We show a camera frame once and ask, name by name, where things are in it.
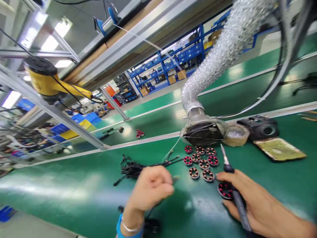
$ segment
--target blue wristband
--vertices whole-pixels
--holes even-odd
[[[122,222],[122,214],[120,215],[118,223],[117,223],[117,235],[118,235],[118,238],[126,238],[121,233],[121,229],[120,229],[121,222]],[[144,226],[142,226],[141,230],[137,234],[135,234],[134,236],[129,236],[129,238],[142,238],[143,230],[144,230]]]

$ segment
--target hand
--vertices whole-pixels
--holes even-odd
[[[163,166],[146,167],[142,170],[123,212],[124,224],[129,229],[141,228],[144,212],[155,207],[161,200],[174,193],[171,174]],[[124,236],[133,236],[121,224]]]
[[[287,210],[262,186],[239,170],[234,174],[221,172],[219,181],[227,181],[240,192],[247,204],[247,217],[253,232],[268,238],[315,237],[316,227]],[[238,210],[231,201],[223,204],[230,214],[240,221]]]

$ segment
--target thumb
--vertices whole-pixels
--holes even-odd
[[[158,187],[152,190],[152,197],[156,202],[160,202],[162,199],[174,193],[174,187],[168,183],[162,183]]]
[[[232,201],[222,200],[222,204],[229,210],[230,214],[236,218],[238,221],[240,220],[239,212],[237,207],[234,205]]]

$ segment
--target wrist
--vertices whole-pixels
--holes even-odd
[[[299,218],[290,211],[281,217],[279,229],[276,231],[276,238],[315,238],[316,226],[304,219]]]
[[[137,234],[143,227],[144,224],[144,212],[135,208],[132,204],[127,203],[127,205],[124,208],[123,211],[123,223],[124,225],[129,229],[136,229],[135,232],[129,232],[127,229],[123,226],[123,223],[121,222],[120,230],[121,233],[125,237],[134,236]]]

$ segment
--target fan grille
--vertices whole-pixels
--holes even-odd
[[[184,134],[184,138],[194,146],[207,146],[224,139],[216,124],[196,128]]]

